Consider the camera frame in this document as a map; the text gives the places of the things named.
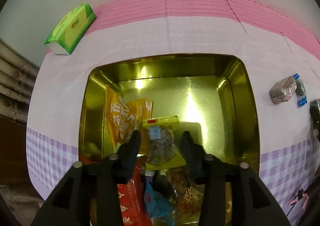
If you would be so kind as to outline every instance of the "curtain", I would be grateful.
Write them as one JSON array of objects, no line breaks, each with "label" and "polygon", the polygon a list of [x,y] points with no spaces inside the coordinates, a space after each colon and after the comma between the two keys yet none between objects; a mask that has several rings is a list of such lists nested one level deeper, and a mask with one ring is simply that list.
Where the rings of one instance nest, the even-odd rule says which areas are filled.
[{"label": "curtain", "polygon": [[39,69],[0,40],[0,115],[26,124]]}]

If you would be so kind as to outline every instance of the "silver bolt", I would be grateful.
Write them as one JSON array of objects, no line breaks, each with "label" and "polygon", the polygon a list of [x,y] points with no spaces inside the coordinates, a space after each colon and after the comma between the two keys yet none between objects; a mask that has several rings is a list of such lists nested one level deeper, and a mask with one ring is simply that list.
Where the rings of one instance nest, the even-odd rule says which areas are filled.
[{"label": "silver bolt", "polygon": [[241,162],[240,167],[243,169],[247,169],[247,168],[249,168],[249,164],[247,162]]},{"label": "silver bolt", "polygon": [[77,162],[75,162],[74,164],[73,164],[73,166],[75,167],[75,168],[80,168],[80,167],[82,167],[82,162],[81,161],[77,161]]},{"label": "silver bolt", "polygon": [[109,155],[110,160],[117,160],[119,158],[118,154],[111,154]]},{"label": "silver bolt", "polygon": [[211,154],[206,154],[204,155],[204,159],[207,161],[212,161],[213,160],[213,156]]}]

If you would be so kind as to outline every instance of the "blue snack wrapper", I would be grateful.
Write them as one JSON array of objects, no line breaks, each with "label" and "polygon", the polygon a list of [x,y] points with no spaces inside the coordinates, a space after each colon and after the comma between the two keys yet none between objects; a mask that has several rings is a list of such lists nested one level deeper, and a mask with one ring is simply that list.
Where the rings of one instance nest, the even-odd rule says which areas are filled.
[{"label": "blue snack wrapper", "polygon": [[167,225],[174,226],[172,217],[172,206],[162,194],[152,189],[150,183],[147,183],[144,194],[144,201],[147,206],[148,215],[150,218],[162,218]]}]

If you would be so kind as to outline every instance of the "plaid fabric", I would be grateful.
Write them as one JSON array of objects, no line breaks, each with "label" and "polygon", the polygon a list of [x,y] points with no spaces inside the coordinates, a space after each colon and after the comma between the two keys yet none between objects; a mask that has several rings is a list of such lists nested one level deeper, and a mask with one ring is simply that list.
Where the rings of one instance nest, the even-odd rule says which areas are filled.
[{"label": "plaid fabric", "polygon": [[78,148],[66,145],[27,128],[27,164],[50,190],[53,190],[74,162]]},{"label": "plaid fabric", "polygon": [[319,143],[305,140],[260,156],[259,177],[283,210],[301,188],[306,189],[319,165]]}]

